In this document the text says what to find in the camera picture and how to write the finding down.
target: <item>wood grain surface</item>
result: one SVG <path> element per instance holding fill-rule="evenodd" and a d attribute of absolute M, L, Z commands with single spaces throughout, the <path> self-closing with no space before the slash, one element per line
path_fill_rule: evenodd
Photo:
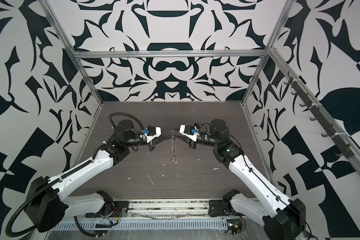
<path fill-rule="evenodd" d="M 85 147 L 80 161 L 91 157 L 94 149 L 109 138 L 112 128 L 108 115 L 114 112 L 129 113 L 138 118 L 144 127 L 158 126 L 162 134 L 181 124 L 202 124 L 223 119 L 230 134 L 240 141 L 245 154 L 264 174 L 260 158 L 240 102 L 105 102 Z M 114 117 L 117 123 L 125 117 Z M 72 195 L 86 195 L 98 190 L 113 198 L 213 198 L 222 197 L 237 189 L 247 197 L 254 194 L 212 153 L 212 147 L 197 145 L 196 150 L 178 140 L 176 160 L 171 161 L 171 140 L 159 143 L 154 151 L 141 146 L 116 166 L 81 185 Z"/>

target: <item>patterned wall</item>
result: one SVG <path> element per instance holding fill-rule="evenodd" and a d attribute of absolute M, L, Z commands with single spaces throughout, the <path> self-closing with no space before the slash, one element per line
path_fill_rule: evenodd
<path fill-rule="evenodd" d="M 360 239 L 360 176 L 269 59 L 247 107 L 276 186 L 307 208 L 319 240 Z"/>
<path fill-rule="evenodd" d="M 285 0 L 51 0 L 87 51 L 264 49 Z"/>
<path fill-rule="evenodd" d="M 0 0 L 0 239 L 29 184 L 70 168 L 98 105 L 35 0 Z M 25 213 L 14 224 L 32 225 Z"/>
<path fill-rule="evenodd" d="M 360 0 L 298 0 L 275 47 L 360 146 Z"/>
<path fill-rule="evenodd" d="M 105 101 L 241 100 L 259 60 L 92 58 L 83 65 Z"/>

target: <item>black and white wallpaper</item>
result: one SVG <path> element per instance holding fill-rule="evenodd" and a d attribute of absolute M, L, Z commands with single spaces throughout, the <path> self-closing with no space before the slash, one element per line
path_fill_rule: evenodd
<path fill-rule="evenodd" d="M 0 239 L 29 184 L 70 168 L 97 107 L 38 3 L 0 0 Z M 13 229 L 30 226 L 23 212 Z"/>
<path fill-rule="evenodd" d="M 360 239 L 360 176 L 284 82 L 269 59 L 246 103 L 276 186 L 305 204 L 318 240 Z"/>
<path fill-rule="evenodd" d="M 91 58 L 104 101 L 241 100 L 260 57 Z"/>
<path fill-rule="evenodd" d="M 275 47 L 360 147 L 360 0 L 298 0 Z"/>
<path fill-rule="evenodd" d="M 50 0 L 80 51 L 265 48 L 286 0 Z"/>

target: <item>table surface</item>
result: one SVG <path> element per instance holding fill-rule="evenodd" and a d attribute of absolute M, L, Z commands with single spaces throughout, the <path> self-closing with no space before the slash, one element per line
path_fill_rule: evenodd
<path fill-rule="evenodd" d="M 179 128 L 182 124 L 203 124 L 213 119 L 223 119 L 253 165 L 264 174 L 238 101 L 105 102 L 80 162 L 91 157 L 94 149 L 109 138 L 112 128 L 108 115 L 114 112 L 129 113 L 138 118 L 144 127 L 159 126 L 162 134 L 169 134 L 170 129 Z M 123 119 L 126 118 L 113 117 L 116 125 Z M 148 146 L 140 146 L 137 152 L 130 150 L 123 161 L 96 175 L 72 195 L 104 190 L 113 198 L 125 199 L 215 198 L 237 189 L 247 197 L 255 197 L 235 174 L 215 159 L 212 147 L 197 145 L 193 150 L 185 142 L 177 140 L 176 160 L 171 161 L 171 145 L 171 139 L 168 139 L 151 152 Z"/>

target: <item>scratch on table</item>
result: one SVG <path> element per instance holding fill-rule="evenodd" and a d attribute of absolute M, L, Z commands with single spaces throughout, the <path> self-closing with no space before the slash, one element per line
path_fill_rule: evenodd
<path fill-rule="evenodd" d="M 149 180 L 151 180 L 152 186 L 154 185 L 154 182 L 152 181 L 152 179 L 149 177 Z"/>

